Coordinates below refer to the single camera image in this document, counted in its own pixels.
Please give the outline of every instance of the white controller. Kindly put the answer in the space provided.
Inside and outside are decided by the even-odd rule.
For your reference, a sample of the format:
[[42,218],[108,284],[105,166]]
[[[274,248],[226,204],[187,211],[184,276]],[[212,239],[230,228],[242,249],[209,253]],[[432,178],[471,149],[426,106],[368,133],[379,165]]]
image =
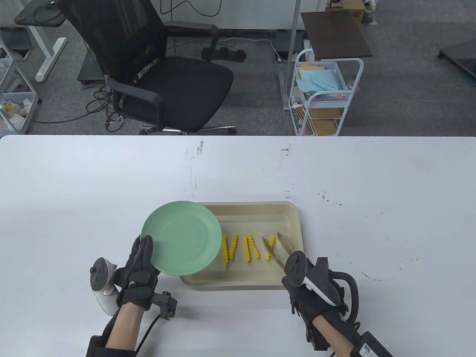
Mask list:
[[91,288],[104,312],[114,316],[119,309],[117,298],[119,292],[114,285],[113,278],[117,265],[105,258],[98,258],[89,270]]

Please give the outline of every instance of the chair backrest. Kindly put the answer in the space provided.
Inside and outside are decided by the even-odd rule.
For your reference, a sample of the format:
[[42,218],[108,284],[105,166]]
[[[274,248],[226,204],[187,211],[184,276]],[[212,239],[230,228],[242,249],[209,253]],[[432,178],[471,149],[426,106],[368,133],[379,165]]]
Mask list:
[[137,74],[167,50],[167,28],[150,0],[57,0],[59,10],[116,81]]

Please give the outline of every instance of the green plate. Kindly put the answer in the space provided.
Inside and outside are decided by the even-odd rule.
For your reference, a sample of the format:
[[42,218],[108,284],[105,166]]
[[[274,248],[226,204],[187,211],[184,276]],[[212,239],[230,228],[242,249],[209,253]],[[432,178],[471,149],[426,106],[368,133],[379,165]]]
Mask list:
[[167,203],[146,219],[141,237],[154,240],[152,265],[169,275],[198,273],[217,256],[221,227],[201,204],[189,201]]

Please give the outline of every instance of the yellow fry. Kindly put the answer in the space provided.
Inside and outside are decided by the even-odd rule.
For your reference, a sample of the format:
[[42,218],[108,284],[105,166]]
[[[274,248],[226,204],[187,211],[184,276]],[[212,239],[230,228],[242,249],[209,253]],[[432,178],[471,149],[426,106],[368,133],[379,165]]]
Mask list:
[[245,251],[246,251],[246,259],[247,262],[251,262],[251,255],[249,253],[249,247],[248,247],[248,237],[245,238]]
[[[271,240],[269,241],[269,246],[271,248],[274,247],[274,244],[276,243],[276,236],[271,236]],[[269,253],[266,253],[266,258],[265,258],[266,261],[270,261],[271,260],[271,255]]]
[[255,246],[255,241],[253,240],[253,237],[248,235],[248,241],[249,243],[251,244],[251,248],[253,249],[253,252],[255,253],[255,257],[256,259],[259,259],[260,258],[260,254],[258,252],[258,249],[256,248]]
[[231,245],[230,249],[230,260],[233,260],[233,257],[235,255],[235,249],[237,247],[237,242],[238,242],[238,234],[233,235],[233,244]]
[[224,234],[221,238],[221,249],[223,251],[223,259],[225,261],[225,266],[228,265],[228,249],[227,249],[227,235]]

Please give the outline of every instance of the barcode label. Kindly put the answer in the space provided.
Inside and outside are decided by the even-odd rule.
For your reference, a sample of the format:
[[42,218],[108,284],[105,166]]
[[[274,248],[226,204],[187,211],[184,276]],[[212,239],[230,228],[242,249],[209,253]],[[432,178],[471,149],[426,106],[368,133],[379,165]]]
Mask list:
[[366,343],[364,343],[364,345],[360,349],[360,355],[362,357],[378,357],[377,353],[372,351],[372,349]]

